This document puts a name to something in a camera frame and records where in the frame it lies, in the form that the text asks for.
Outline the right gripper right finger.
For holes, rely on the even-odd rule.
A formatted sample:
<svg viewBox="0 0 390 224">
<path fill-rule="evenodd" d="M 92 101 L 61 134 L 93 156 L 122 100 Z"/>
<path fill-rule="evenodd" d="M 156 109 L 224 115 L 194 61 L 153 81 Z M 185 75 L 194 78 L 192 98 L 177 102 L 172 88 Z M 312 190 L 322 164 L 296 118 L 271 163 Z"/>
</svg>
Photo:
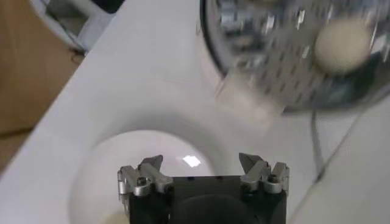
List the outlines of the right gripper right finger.
<svg viewBox="0 0 390 224">
<path fill-rule="evenodd" d="M 289 191 L 289 167 L 277 162 L 273 168 L 258 155 L 239 153 L 239 161 L 244 170 L 240 183 L 251 192 L 257 191 L 260 185 L 268 194 L 279 194 Z"/>
</svg>

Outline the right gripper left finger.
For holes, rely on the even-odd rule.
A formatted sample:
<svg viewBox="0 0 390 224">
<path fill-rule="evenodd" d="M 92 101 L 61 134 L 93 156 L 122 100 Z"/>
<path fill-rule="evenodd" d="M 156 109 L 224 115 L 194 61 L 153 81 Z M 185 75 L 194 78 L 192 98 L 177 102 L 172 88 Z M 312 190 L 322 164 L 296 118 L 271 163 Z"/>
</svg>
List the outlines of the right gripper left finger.
<svg viewBox="0 0 390 224">
<path fill-rule="evenodd" d="M 173 187 L 174 180 L 160 172 L 162 162 L 163 156 L 157 155 L 144 158 L 136 168 L 120 167 L 117 173 L 118 194 L 143 197 L 152 190 L 166 194 Z"/>
</svg>

